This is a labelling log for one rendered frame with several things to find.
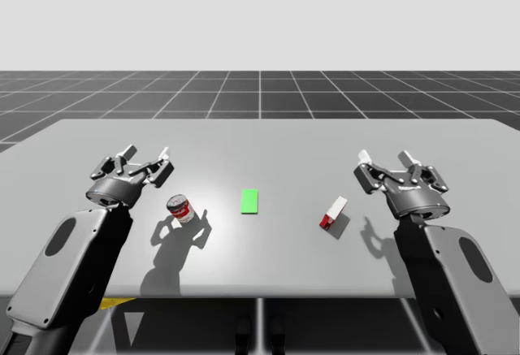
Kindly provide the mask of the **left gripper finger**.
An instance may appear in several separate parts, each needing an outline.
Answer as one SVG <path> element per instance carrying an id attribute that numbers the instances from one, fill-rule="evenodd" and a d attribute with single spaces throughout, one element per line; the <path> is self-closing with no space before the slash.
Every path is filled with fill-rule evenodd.
<path id="1" fill-rule="evenodd" d="M 128 175 L 138 178 L 143 184 L 152 184 L 155 188 L 161 188 L 174 169 L 170 161 L 170 148 L 165 147 L 156 160 L 131 169 Z"/>
<path id="2" fill-rule="evenodd" d="M 125 167 L 136 153 L 137 148 L 134 145 L 129 145 L 125 150 L 117 153 L 114 157 L 105 157 L 90 174 L 90 179 L 99 180 L 113 172 L 117 176 L 123 175 Z"/>

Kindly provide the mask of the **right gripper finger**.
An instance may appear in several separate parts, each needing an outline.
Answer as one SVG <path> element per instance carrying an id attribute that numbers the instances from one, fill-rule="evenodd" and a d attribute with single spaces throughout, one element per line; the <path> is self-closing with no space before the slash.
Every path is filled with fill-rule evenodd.
<path id="1" fill-rule="evenodd" d="M 433 166 L 423 165 L 406 150 L 398 154 L 398 159 L 407 169 L 409 174 L 408 181 L 412 185 L 424 183 L 428 188 L 437 192 L 447 192 L 449 190 L 447 184 Z"/>
<path id="2" fill-rule="evenodd" d="M 375 165 L 365 149 L 359 152 L 358 164 L 353 173 L 366 194 L 385 189 L 385 180 L 401 183 L 401 179 L 392 171 Z"/>

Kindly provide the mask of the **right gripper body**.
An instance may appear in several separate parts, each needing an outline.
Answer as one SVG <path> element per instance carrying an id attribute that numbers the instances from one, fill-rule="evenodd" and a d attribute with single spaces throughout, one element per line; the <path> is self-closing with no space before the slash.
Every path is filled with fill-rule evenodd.
<path id="1" fill-rule="evenodd" d="M 416 184 L 410 181 L 400 184 L 387 178 L 383 186 L 388 207 L 395 219 L 408 214 L 418 214 L 423 219 L 437 219 L 450 212 L 449 205 L 442 197 L 449 189 L 443 183 L 420 180 Z"/>

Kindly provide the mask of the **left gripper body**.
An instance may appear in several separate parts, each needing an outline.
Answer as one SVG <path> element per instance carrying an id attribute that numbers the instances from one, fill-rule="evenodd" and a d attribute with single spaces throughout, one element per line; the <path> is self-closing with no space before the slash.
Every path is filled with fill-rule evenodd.
<path id="1" fill-rule="evenodd" d="M 85 193 L 85 196 L 93 203 L 100 206 L 134 206 L 141 196 L 145 186 L 147 174 L 139 172 L 135 175 L 123 173 L 117 175 L 114 171 L 106 173 L 93 171 L 90 178 L 93 186 Z"/>

